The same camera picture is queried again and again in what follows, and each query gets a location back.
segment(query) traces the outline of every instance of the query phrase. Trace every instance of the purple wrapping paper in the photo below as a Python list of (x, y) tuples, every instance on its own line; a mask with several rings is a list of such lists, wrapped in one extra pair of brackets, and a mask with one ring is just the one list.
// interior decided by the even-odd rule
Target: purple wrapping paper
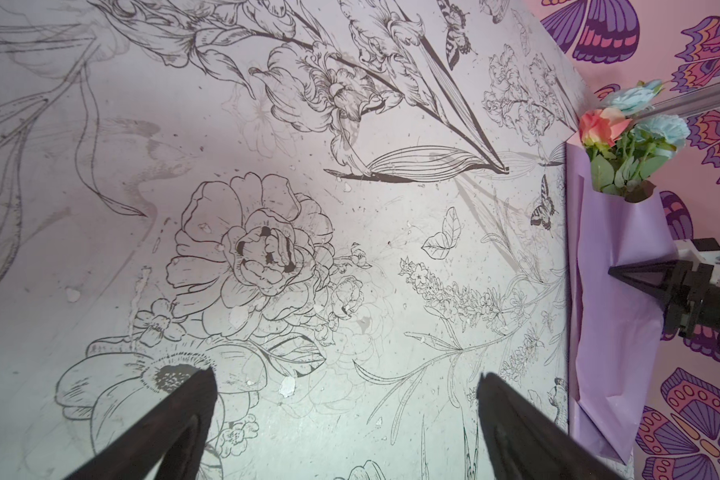
[(608, 268), (671, 258), (676, 248), (658, 192), (639, 204), (595, 192), (578, 134), (566, 152), (570, 435), (593, 454), (627, 463), (661, 340), (662, 307)]

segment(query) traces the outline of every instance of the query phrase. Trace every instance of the pink rose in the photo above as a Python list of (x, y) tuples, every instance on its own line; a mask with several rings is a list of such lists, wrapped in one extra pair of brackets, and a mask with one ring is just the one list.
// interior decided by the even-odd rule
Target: pink rose
[(595, 144), (608, 144), (613, 147), (629, 124), (630, 120), (625, 118), (618, 108), (590, 110), (579, 122), (581, 143), (585, 147)]

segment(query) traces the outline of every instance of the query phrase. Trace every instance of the pink wall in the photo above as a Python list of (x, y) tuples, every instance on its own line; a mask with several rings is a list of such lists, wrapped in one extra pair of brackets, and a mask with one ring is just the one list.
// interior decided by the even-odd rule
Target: pink wall
[[(526, 3), (563, 47), (565, 32), (555, 30), (552, 20), (569, 13), (567, 24), (573, 27), (567, 37), (568, 57), (596, 92), (611, 84), (629, 88), (639, 80), (661, 78), (667, 82), (667, 90), (658, 99), (661, 101), (680, 94), (678, 89), (688, 91), (720, 82), (720, 0)], [(592, 8), (605, 12), (603, 24), (587, 20)], [(584, 12), (580, 22), (574, 21), (576, 10)], [(622, 32), (618, 28), (609, 30), (608, 22), (625, 27)], [(690, 56), (678, 56), (683, 53)], [(598, 55), (602, 61), (595, 63)], [(673, 77), (675, 72), (685, 74)], [(720, 243), (720, 146), (716, 146), (720, 143), (720, 112), (690, 119), (689, 125), (694, 141), (651, 179), (659, 190), (669, 190), (681, 198), (681, 203), (665, 208), (668, 213), (679, 210), (676, 215), (690, 217), (692, 233), (688, 228), (676, 229), (679, 236), (711, 236)], [(707, 329), (699, 331), (693, 340), (676, 337), (661, 343), (635, 447), (635, 478), (720, 478), (720, 354), (716, 339), (717, 332)], [(695, 395), (693, 398), (705, 400), (693, 403), (688, 392)], [(686, 406), (699, 408), (701, 416), (687, 415), (689, 410), (682, 410)], [(660, 434), (654, 435), (659, 427)]]

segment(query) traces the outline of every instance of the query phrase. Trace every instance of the paint chip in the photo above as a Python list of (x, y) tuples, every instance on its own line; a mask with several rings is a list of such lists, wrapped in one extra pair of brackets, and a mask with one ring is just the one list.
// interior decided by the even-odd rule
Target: paint chip
[(67, 302), (69, 303), (75, 303), (80, 299), (80, 292), (70, 286), (64, 289), (64, 292), (67, 293)]
[(283, 398), (288, 398), (293, 395), (296, 390), (296, 379), (292, 376), (287, 376), (282, 379), (280, 383), (280, 389), (277, 391)]

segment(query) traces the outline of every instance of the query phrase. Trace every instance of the light blue flower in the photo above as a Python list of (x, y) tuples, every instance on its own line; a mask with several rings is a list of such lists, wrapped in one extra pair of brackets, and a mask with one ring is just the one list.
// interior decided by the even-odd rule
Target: light blue flower
[(668, 144), (682, 148), (686, 138), (691, 135), (686, 121), (677, 115), (654, 115), (635, 125), (636, 134), (641, 132), (650, 134), (655, 139), (663, 138)]
[(653, 80), (629, 90), (615, 91), (603, 99), (600, 107), (618, 108), (626, 116), (636, 114), (650, 106), (651, 100), (661, 91), (661, 83), (661, 80)]

